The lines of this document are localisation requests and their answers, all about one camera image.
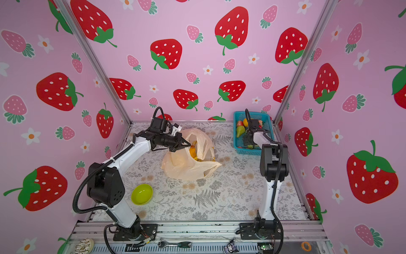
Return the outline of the yellow fake banana bunch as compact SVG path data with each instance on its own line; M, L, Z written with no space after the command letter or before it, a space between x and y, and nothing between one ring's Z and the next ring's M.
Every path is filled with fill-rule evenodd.
M199 151L201 151L201 152L203 153L203 157L202 157L202 158L198 157L198 155L197 155L197 153L198 153ZM204 154L204 149L199 150L199 149L198 149L198 145L192 145L192 146L189 148L189 153L190 153L192 159L194 159L194 160L197 161L197 162L204 162L204 161L206 161L205 154Z

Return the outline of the translucent beige plastic bag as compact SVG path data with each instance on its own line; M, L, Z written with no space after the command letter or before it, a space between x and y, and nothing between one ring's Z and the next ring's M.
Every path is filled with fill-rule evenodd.
M192 159L189 148L181 149L176 152L168 151L162 161L161 169L169 178L183 181L196 181L199 179L210 178L221 163L216 161L214 143L212 139L202 130L197 128L181 131L182 137L192 145L198 145L198 149L204 149L206 161L197 162ZM198 157L202 158L203 153L199 151Z

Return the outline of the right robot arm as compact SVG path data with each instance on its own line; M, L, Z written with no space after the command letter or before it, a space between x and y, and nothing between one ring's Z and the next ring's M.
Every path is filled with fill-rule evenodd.
M261 149L260 173L264 178L264 193L253 223L240 224L236 234L242 239L282 239L283 226L276 215L275 207L282 182L289 174L288 148L273 140L270 131L260 127L259 120L248 120L247 135L245 140L248 144L257 145Z

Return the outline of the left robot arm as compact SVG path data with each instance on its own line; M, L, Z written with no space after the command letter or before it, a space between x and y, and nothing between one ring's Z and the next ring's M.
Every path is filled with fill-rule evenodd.
M131 165L150 151L169 149L176 152L190 146L182 136L181 126L154 117L146 130L133 135L126 148L102 164L93 163L90 166L88 176L75 193L73 211L84 214L102 210L126 238L137 239L143 228L139 216L124 199L122 177Z

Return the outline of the green fake pear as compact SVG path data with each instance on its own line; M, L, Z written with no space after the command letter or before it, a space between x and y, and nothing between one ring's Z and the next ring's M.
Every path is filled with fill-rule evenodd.
M246 129L245 126L237 126L236 128L236 138L241 137L243 134L245 134Z

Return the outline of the teal plastic basket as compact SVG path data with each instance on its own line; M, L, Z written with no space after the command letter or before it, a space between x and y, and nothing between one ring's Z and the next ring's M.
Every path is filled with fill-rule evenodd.
M262 145L269 144L263 136L266 134L275 140L272 130L272 119L266 113L245 111L234 112L234 148L243 155L260 156Z

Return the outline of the lime green bowl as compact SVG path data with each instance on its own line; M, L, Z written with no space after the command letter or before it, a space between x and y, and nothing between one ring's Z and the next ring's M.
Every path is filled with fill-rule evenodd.
M131 201L135 205L145 205L152 200L153 194L154 190L151 185L141 184L133 190L131 194Z

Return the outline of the white sprinkled donut toy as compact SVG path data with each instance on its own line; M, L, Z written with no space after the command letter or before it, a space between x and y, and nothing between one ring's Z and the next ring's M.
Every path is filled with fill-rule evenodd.
M93 239L86 238L81 240L76 244L74 254L90 254L93 251L94 245Z

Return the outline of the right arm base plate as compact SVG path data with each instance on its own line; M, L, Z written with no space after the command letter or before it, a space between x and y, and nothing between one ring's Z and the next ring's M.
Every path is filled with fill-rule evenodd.
M280 240L282 230L279 225L255 229L253 223L240 223L238 235L243 240Z

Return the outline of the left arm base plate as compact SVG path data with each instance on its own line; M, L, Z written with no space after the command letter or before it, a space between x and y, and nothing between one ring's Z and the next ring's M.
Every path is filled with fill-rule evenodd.
M154 240L158 231L158 224L136 224L131 228L118 226L113 241L143 241Z

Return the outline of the aluminium frame rail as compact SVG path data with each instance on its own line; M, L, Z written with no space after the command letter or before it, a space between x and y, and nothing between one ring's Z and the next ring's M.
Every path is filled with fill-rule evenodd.
M240 221L155 221L154 240L136 248L137 241L113 241L107 231L111 249L117 254L222 254L223 247L234 239L240 254L332 254L332 247L322 225L317 221L283 221L284 240L243 240L236 234ZM159 241L192 242L187 249L159 248Z

